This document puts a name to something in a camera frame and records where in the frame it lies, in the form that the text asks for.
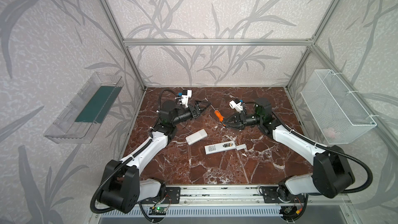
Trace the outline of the orange handled screwdriver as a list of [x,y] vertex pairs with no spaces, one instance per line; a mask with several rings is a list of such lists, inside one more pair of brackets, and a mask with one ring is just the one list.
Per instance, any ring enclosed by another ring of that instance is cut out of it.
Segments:
[[213,106],[212,106],[212,108],[213,108],[213,110],[214,110],[214,114],[215,114],[216,117],[219,119],[219,122],[220,122],[222,125],[225,125],[225,124],[223,123],[224,117],[222,116],[221,112],[219,112],[218,110],[216,110]]

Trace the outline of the white battery cover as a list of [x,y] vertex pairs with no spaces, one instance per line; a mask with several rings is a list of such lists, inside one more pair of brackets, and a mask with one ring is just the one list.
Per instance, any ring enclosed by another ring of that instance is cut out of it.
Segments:
[[236,146],[236,150],[242,150],[242,149],[246,149],[246,148],[247,148],[246,144]]

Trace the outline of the long white remote control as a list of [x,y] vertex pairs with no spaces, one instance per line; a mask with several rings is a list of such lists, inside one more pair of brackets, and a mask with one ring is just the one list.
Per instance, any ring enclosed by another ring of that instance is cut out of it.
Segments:
[[218,152],[236,149],[235,143],[234,143],[235,144],[234,147],[223,147],[224,143],[234,143],[234,142],[223,142],[223,143],[218,143],[218,144],[207,145],[207,146],[205,146],[205,153],[207,155],[211,155],[211,154],[218,153]]

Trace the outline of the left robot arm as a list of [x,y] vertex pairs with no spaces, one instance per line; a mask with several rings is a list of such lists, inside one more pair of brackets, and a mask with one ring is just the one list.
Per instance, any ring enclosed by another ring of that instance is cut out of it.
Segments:
[[163,199],[164,183],[156,179],[141,180],[141,173],[171,142],[178,124],[197,119],[210,105],[209,101],[195,101],[187,105],[165,101],[158,109],[157,120],[148,138],[121,160],[111,160],[106,165],[102,181],[90,201],[91,212],[103,214],[116,209],[127,214],[146,199]]

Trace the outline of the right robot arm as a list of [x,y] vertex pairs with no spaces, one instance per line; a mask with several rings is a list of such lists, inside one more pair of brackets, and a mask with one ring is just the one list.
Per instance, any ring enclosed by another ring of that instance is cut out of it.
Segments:
[[[258,98],[252,104],[254,112],[250,114],[244,101],[230,101],[229,106],[236,113],[222,118],[222,124],[235,130],[257,127],[262,134],[289,147],[313,167],[311,173],[290,176],[279,182],[277,194],[281,201],[290,202],[301,194],[333,199],[339,194],[354,194],[370,187],[373,173],[364,162],[344,153],[338,146],[321,145],[290,128],[274,113],[268,99]],[[360,165],[367,174],[366,181],[359,187],[351,187],[356,179],[350,161]]]

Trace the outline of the short white remote control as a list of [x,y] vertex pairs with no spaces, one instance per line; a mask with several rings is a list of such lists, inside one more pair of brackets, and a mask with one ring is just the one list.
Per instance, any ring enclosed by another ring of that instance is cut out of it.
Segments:
[[188,145],[192,145],[192,144],[206,138],[207,136],[208,136],[207,132],[204,129],[202,129],[198,132],[195,132],[195,133],[187,136],[186,141],[187,141]]

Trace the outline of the pink object in basket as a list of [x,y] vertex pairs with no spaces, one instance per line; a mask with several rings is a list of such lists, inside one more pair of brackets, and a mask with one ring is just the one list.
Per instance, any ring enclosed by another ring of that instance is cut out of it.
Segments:
[[335,140],[339,137],[340,133],[337,132],[334,128],[325,128],[323,129],[324,136],[328,140]]

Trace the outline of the left circuit board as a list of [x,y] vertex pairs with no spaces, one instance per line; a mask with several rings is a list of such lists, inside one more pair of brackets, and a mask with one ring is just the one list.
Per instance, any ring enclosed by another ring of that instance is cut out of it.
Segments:
[[167,214],[168,207],[153,206],[149,208],[149,216],[164,216]]

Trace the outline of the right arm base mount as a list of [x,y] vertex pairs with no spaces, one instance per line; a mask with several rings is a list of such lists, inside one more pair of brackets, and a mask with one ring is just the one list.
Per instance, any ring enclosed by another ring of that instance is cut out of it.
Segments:
[[259,193],[264,203],[304,203],[305,195],[292,195],[281,186],[260,186]]

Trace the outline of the aluminium frame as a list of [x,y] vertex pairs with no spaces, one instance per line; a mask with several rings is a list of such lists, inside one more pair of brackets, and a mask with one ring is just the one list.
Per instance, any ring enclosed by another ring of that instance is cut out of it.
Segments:
[[398,221],[398,0],[103,0],[145,86],[285,86],[305,134],[325,137],[302,97],[331,69],[376,121],[344,150],[373,183],[350,195],[363,224]]

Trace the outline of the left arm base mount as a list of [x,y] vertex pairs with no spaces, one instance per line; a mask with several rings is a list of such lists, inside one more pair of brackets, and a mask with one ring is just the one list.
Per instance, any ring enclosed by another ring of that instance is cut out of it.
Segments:
[[164,191],[154,198],[141,201],[143,204],[179,204],[181,197],[181,187],[166,186]]

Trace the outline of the clear plastic wall bin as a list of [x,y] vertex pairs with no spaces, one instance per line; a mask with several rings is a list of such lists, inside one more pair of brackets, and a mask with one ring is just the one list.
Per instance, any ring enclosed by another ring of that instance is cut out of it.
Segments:
[[44,137],[56,144],[90,144],[123,86],[122,76],[93,73]]

